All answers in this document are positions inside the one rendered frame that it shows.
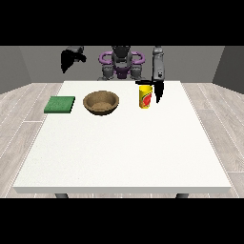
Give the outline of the green square pad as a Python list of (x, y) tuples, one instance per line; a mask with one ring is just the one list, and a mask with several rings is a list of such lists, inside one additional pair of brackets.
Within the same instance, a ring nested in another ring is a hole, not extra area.
[(74, 96), (52, 96), (44, 109), (44, 113), (70, 113), (74, 101)]

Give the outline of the brown wooden bowl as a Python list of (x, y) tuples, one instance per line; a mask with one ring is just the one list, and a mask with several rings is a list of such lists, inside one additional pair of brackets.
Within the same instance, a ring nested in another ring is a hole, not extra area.
[(111, 91), (94, 91), (83, 99), (84, 107), (94, 115), (108, 115), (119, 104), (119, 97)]

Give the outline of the yellow cup with melon print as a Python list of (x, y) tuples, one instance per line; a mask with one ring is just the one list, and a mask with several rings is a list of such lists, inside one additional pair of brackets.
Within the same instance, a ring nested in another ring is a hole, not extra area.
[(151, 105), (153, 87), (150, 85), (141, 85), (139, 87), (139, 107), (147, 109)]

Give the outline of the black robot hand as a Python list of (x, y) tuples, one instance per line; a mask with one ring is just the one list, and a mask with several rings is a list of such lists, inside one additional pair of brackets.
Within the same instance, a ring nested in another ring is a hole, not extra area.
[(154, 86), (154, 94), (156, 97), (156, 102), (159, 102), (164, 91), (164, 81), (163, 80), (136, 80), (137, 85), (150, 85)]
[(85, 63), (87, 57), (80, 52), (64, 50), (61, 52), (61, 70), (62, 72), (66, 72), (68, 68), (70, 68), (74, 62), (82, 61)]

